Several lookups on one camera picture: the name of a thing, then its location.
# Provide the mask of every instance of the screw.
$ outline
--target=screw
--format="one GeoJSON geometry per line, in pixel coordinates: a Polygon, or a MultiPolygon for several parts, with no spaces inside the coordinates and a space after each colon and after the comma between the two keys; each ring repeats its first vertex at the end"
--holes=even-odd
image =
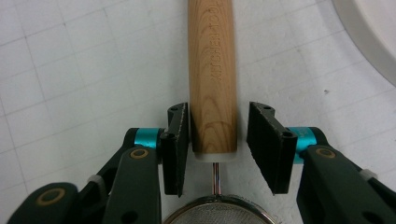
{"type": "Polygon", "coordinates": [[[335,153],[327,148],[318,148],[316,152],[319,156],[322,156],[322,157],[325,157],[328,159],[335,158],[335,153]]]}

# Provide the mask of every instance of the wooden handle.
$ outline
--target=wooden handle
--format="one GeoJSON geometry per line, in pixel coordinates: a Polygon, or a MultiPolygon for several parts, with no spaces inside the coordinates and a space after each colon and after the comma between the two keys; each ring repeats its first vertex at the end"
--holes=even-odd
{"type": "Polygon", "coordinates": [[[192,149],[236,151],[236,87],[231,0],[189,1],[192,149]]]}

